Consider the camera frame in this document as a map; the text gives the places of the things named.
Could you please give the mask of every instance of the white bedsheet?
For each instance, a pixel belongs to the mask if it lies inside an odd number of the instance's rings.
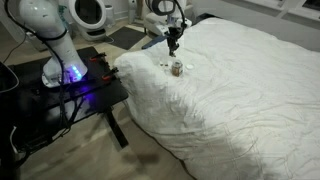
[[[197,179],[320,179],[320,54],[221,19],[115,62],[136,122]]]

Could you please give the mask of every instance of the white duvet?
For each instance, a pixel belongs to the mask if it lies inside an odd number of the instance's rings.
[[[320,179],[320,54],[221,19],[115,62],[136,122],[197,179]]]

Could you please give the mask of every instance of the floor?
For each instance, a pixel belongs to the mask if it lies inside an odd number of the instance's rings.
[[[112,34],[123,26],[143,31],[143,28],[128,25],[126,20],[122,20],[107,29],[107,34]],[[17,43],[1,24],[0,34],[0,59],[3,60]],[[106,43],[87,42],[79,34],[73,40],[76,49],[94,46],[98,52],[105,52],[111,65],[117,57],[127,52]],[[129,51],[140,50],[150,40],[151,37],[146,36]],[[47,51],[40,53],[25,43],[12,54],[7,64],[47,56]],[[127,137],[129,146],[121,149],[104,117],[97,114],[74,125],[68,135],[31,156],[19,170],[20,179],[192,179],[179,160],[136,126],[124,104],[115,106],[114,116]]]

